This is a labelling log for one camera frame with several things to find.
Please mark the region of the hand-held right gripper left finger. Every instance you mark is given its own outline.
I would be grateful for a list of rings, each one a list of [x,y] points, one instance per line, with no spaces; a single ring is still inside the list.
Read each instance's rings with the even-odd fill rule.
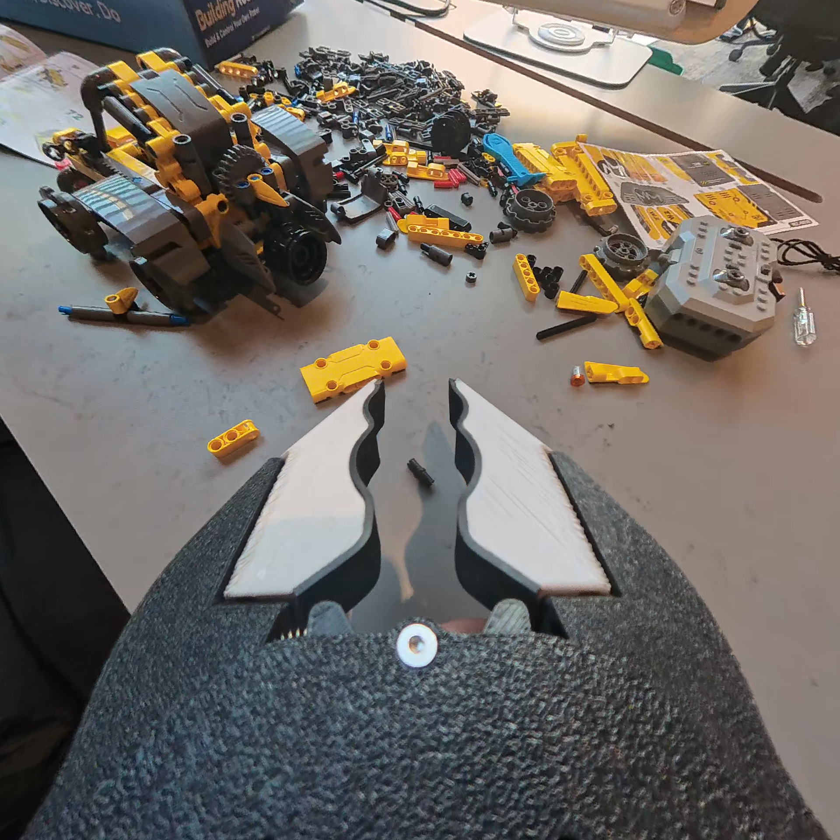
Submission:
[[[382,554],[369,484],[384,419],[384,382],[372,380],[289,447],[225,600],[287,602],[297,611],[332,601],[350,611],[373,590]]]

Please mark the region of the short yellow brick beam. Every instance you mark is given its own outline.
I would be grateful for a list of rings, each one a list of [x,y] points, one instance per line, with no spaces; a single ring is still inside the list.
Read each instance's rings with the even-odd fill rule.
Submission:
[[[255,423],[246,419],[208,441],[206,450],[217,459],[225,459],[260,436]]]

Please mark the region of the adjoining grey desk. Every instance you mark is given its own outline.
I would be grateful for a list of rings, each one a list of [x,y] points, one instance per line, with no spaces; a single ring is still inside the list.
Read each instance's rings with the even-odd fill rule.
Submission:
[[[645,65],[626,87],[609,89],[527,65],[464,40],[466,28],[491,16],[491,5],[455,2],[441,18],[415,26],[694,151],[725,150],[746,169],[808,202],[838,203],[836,135]]]

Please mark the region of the black brick axle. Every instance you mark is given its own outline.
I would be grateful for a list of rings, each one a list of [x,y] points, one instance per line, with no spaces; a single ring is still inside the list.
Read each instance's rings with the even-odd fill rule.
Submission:
[[[598,323],[602,319],[597,313],[586,313],[577,318],[571,318],[563,322],[554,324],[553,326],[542,329],[535,334],[535,340],[538,342],[546,342],[561,335],[572,333],[576,330],[590,327]]]

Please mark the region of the stubby yellow brick beam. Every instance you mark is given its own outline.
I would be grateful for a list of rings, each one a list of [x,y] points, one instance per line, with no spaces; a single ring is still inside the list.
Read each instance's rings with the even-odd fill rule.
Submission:
[[[663,346],[662,339],[637,299],[628,299],[624,316],[628,324],[637,331],[639,341],[646,350],[657,350]]]

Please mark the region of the black perforated connector block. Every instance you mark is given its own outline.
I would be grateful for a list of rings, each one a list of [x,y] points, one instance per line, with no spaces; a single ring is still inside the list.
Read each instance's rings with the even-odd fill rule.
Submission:
[[[535,255],[526,255],[533,275],[535,276],[542,294],[550,300],[557,298],[564,273],[561,266],[538,266]]]

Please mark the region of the yellow thick brick beam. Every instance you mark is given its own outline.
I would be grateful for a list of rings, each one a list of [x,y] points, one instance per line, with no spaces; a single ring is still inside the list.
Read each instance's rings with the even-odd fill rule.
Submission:
[[[587,254],[580,257],[579,263],[592,285],[601,292],[604,299],[615,303],[618,311],[625,312],[629,306],[629,299],[601,261],[594,254]]]

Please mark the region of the grey axle blue tips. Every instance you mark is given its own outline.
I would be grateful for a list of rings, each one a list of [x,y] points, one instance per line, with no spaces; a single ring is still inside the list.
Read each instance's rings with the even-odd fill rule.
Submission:
[[[125,313],[115,313],[109,308],[75,306],[58,306],[57,309],[59,313],[67,316],[69,319],[84,322],[127,323],[162,328],[184,328],[191,325],[189,318],[169,312],[130,309]]]

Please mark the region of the grey brick sprocket wheel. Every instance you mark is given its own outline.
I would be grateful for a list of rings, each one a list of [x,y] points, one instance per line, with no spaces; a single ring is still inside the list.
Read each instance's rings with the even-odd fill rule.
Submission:
[[[556,218],[551,195],[536,188],[510,192],[501,206],[509,225],[522,233],[544,233],[552,227]]]
[[[646,244],[633,234],[605,236],[594,246],[593,254],[619,285],[640,276],[651,261]]]

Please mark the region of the long yellow brick beam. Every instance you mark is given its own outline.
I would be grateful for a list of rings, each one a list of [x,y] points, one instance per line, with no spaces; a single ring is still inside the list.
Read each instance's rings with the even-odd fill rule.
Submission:
[[[409,224],[406,228],[409,241],[422,245],[435,245],[442,249],[466,249],[485,244],[480,234],[429,227],[425,224]]]

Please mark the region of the grey brick battery hub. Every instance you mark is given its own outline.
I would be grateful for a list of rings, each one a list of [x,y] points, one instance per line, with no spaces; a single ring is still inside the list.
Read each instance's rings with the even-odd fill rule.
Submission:
[[[776,243],[714,216],[682,222],[656,261],[644,314],[676,348],[715,361],[774,325],[780,300]]]

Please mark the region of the small clear screwdriver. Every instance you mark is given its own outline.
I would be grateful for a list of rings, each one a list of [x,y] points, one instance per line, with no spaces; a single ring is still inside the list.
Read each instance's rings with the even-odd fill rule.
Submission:
[[[799,288],[796,305],[792,317],[792,329],[794,343],[801,348],[813,346],[816,341],[816,325],[814,314],[808,306],[805,291]]]

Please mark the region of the yellow grey brick vehicle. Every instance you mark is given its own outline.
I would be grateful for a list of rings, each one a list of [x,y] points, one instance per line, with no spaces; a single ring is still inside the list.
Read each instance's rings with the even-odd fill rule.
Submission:
[[[110,257],[108,230],[137,281],[189,319],[242,295],[267,298],[322,276],[342,238],[326,214],[328,143],[267,83],[271,62],[218,68],[237,96],[171,48],[101,66],[80,84],[92,130],[54,133],[43,151],[68,166],[38,208],[66,242]]]

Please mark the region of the blue brick separator tool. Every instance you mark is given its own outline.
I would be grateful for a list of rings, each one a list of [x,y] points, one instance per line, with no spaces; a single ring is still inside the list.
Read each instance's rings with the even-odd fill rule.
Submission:
[[[482,138],[483,151],[489,154],[507,172],[507,184],[519,188],[536,186],[546,172],[531,171],[516,156],[511,142],[499,133],[488,132]]]

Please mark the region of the white instruction booklet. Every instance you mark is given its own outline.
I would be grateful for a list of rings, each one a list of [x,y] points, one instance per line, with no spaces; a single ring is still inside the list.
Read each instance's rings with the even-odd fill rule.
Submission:
[[[1,145],[38,163],[56,167],[42,145],[62,130],[93,131],[80,87],[97,68],[60,51],[48,56],[24,35],[1,26]]]

